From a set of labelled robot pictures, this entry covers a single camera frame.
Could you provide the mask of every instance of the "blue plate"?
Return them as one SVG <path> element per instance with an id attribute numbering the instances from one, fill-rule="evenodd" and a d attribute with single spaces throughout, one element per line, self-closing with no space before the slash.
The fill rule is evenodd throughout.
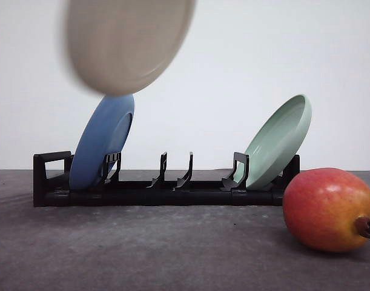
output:
<path id="1" fill-rule="evenodd" d="M 122 151 L 130 132 L 133 115 L 133 95 L 106 96 L 102 99 L 74 154 L 69 176 L 69 186 L 72 190 L 86 189 L 101 180 L 104 156 Z"/>

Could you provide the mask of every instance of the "mint green plate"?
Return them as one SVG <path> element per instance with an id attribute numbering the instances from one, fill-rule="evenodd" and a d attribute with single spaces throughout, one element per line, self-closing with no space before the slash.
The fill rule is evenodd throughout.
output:
<path id="1" fill-rule="evenodd" d="M 285 102 L 263 125 L 249 144 L 248 190 L 260 190 L 288 165 L 302 144 L 311 122 L 307 97 L 297 95 Z M 234 180 L 243 176 L 243 164 L 237 165 Z"/>

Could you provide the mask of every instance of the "gray countertop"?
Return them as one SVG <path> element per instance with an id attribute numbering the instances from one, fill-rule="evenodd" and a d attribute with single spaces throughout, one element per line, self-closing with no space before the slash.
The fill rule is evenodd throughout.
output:
<path id="1" fill-rule="evenodd" d="M 309 250 L 281 207 L 33 208 L 32 191 L 32 171 L 0 170 L 0 290 L 370 290 L 370 241 Z"/>

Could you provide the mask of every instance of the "beige plate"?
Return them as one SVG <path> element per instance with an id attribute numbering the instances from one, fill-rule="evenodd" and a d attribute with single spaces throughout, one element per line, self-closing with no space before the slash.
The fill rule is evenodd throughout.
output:
<path id="1" fill-rule="evenodd" d="M 70 0 L 67 44 L 73 67 L 108 95 L 151 84 L 179 50 L 195 0 Z"/>

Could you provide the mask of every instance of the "dish rack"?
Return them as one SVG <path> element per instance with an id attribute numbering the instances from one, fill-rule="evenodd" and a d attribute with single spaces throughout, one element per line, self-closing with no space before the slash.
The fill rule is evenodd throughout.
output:
<path id="1" fill-rule="evenodd" d="M 152 181 L 121 181 L 121 152 L 105 155 L 100 182 L 89 189 L 71 190 L 69 173 L 74 155 L 71 152 L 55 152 L 33 157 L 33 204 L 45 206 L 190 206 L 190 205 L 270 205 L 281 206 L 283 192 L 288 183 L 300 171 L 300 157 L 295 155 L 263 190 L 247 190 L 249 156 L 235 152 L 230 174 L 219 181 L 192 181 L 193 153 L 190 152 L 189 168 L 177 181 L 167 181 L 167 152 L 160 156 L 159 176 Z M 64 160 L 64 172 L 47 178 L 46 162 Z M 239 182 L 233 180 L 237 163 L 244 166 Z M 109 177 L 110 165 L 116 163 L 116 171 Z"/>

